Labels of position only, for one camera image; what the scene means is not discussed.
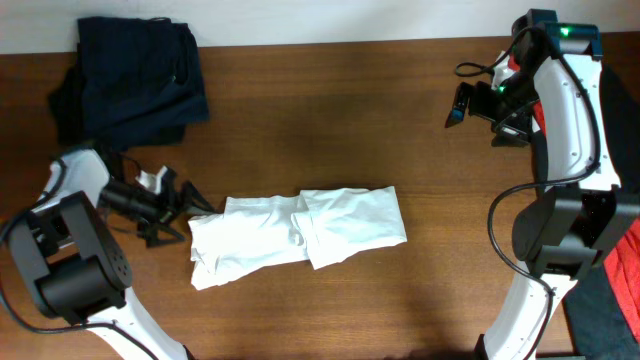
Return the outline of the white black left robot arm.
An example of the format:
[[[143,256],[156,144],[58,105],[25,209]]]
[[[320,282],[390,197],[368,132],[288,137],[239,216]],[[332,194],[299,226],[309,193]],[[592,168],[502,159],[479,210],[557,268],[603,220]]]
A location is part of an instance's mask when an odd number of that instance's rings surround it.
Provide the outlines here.
[[[190,359],[186,345],[171,338],[133,289],[133,270],[108,224],[110,213],[134,223],[134,236],[148,248],[185,237],[173,222],[212,215],[189,182],[175,187],[175,172],[137,172],[127,179],[129,157],[110,149],[79,147],[57,157],[38,200],[1,230],[22,281],[39,312],[65,326],[43,328],[21,318],[8,300],[10,317],[36,334],[88,331],[123,359]]]

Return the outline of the white t-shirt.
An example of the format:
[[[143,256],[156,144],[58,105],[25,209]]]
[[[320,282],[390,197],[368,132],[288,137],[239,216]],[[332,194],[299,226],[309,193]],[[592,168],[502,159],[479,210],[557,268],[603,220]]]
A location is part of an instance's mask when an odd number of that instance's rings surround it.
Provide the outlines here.
[[[315,270],[408,241],[395,188],[302,190],[293,197],[226,199],[188,221],[191,284],[225,285],[264,267],[310,261]]]

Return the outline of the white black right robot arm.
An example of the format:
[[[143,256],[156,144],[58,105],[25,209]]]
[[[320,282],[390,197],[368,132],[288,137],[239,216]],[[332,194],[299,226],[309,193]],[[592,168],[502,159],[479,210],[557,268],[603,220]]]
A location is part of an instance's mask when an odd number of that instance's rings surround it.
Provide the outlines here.
[[[478,359],[532,359],[562,299],[604,263],[639,214],[610,157],[600,105],[599,29],[532,9],[488,66],[457,65],[448,126],[490,124],[496,147],[530,146],[535,200],[515,218],[515,274],[501,311],[477,340]]]

